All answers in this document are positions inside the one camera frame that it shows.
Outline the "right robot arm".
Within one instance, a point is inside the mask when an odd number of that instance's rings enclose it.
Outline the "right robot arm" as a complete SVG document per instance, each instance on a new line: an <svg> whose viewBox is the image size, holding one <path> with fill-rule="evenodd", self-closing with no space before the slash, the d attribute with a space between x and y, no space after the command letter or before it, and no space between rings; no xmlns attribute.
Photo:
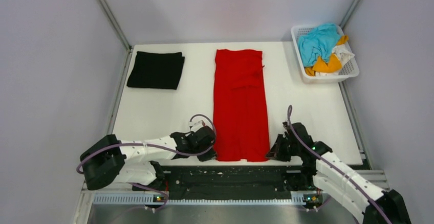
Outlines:
<svg viewBox="0 0 434 224"><path fill-rule="evenodd" d="M313 141L302 123L283 123L266 157L302 161L299 173L284 180L289 191L323 191L349 211L358 223L410 223L404 198L396 190L384 190L345 164L322 141Z"/></svg>

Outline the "white plastic laundry basket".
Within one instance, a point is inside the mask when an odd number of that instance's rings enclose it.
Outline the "white plastic laundry basket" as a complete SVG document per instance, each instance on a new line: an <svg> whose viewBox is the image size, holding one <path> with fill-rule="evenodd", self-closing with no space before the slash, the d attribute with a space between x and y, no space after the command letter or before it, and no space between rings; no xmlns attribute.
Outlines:
<svg viewBox="0 0 434 224"><path fill-rule="evenodd" d="M314 25L301 25L301 26L294 26L291 28L291 35L295 47L296 56L297 56L298 69L302 81L305 84L337 83L337 82L342 82L348 78L353 78L358 76L359 68L357 66L354 56L352 56L345 64L342 65L342 68L337 72L337 75L309 76L306 73L302 63L302 57L299 50L298 40L301 36L307 35L312 29L314 29L314 27L315 27Z"/></svg>

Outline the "aluminium frame rail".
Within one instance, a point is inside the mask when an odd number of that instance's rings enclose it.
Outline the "aluminium frame rail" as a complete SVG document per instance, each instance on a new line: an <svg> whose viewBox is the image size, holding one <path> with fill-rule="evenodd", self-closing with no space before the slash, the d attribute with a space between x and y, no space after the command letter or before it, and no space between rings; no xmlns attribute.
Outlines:
<svg viewBox="0 0 434 224"><path fill-rule="evenodd" d="M389 189L386 176L381 170L359 170L362 176L371 181L374 185ZM106 205L162 205L162 200L157 200L159 194L153 192L94 192L91 194L94 204ZM294 192L290 196L278 199L173 199L169 198L168 205L297 205L302 206L307 203L308 193Z"/></svg>

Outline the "light blue t shirt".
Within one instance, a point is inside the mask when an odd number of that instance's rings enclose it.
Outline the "light blue t shirt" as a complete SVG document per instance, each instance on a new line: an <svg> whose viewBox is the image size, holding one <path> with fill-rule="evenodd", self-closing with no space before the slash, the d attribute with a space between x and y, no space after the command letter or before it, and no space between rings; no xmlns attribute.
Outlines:
<svg viewBox="0 0 434 224"><path fill-rule="evenodd" d="M335 24L322 24L310 32L301 35L297 40L298 50L303 67L313 67L320 57L329 62L332 50L341 38Z"/></svg>

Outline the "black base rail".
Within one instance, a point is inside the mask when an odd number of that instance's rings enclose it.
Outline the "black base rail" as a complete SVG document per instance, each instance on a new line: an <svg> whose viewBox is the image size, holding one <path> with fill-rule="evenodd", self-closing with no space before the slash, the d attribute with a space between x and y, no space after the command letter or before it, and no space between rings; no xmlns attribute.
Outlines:
<svg viewBox="0 0 434 224"><path fill-rule="evenodd" d="M300 166L161 166L150 187L170 200L327 199Z"/></svg>

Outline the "orange t shirt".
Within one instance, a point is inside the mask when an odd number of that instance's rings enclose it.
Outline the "orange t shirt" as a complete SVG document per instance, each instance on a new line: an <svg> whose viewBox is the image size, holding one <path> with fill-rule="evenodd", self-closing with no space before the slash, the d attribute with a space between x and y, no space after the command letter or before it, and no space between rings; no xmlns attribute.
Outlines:
<svg viewBox="0 0 434 224"><path fill-rule="evenodd" d="M318 57L313 66L304 68L305 73L313 77L339 75L340 70L355 56L345 45L348 40L347 35L341 36L332 49L329 62Z"/></svg>

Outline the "folded black t shirt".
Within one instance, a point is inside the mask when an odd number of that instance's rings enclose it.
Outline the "folded black t shirt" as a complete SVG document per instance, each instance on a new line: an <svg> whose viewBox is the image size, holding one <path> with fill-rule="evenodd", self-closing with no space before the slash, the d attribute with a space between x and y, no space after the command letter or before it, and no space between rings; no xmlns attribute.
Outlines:
<svg viewBox="0 0 434 224"><path fill-rule="evenodd" d="M181 52L160 54L138 51L126 86L176 90L184 62Z"/></svg>

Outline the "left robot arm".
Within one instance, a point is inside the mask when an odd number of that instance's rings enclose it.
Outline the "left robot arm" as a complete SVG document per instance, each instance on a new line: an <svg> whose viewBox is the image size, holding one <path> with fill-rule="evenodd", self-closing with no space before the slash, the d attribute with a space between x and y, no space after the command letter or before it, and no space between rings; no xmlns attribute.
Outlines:
<svg viewBox="0 0 434 224"><path fill-rule="evenodd" d="M215 129L204 124L192 126L189 132L173 132L151 140L125 141L115 134L106 135L80 156L76 171L84 176L89 190L117 183L158 190L165 181L160 162L189 157L201 162L214 159L215 140Z"/></svg>

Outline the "red t shirt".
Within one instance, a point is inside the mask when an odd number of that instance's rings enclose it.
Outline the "red t shirt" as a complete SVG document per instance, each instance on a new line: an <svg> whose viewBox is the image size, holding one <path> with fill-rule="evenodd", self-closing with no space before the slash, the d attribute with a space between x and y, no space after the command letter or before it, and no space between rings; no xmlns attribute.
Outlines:
<svg viewBox="0 0 434 224"><path fill-rule="evenodd" d="M217 160L264 162L270 149L263 53L217 50L213 87Z"/></svg>

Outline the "white t shirt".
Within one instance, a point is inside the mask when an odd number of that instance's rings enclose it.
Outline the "white t shirt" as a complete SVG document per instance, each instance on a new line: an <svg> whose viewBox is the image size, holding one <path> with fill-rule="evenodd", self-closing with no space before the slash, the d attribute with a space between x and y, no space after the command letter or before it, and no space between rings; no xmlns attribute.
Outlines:
<svg viewBox="0 0 434 224"><path fill-rule="evenodd" d="M332 53L329 57L329 62L326 63L318 58L316 64L313 66L313 71L316 77L321 76L337 76L339 72L343 70L343 67L354 57L355 55L347 49L344 44L337 45L332 49Z"/></svg>

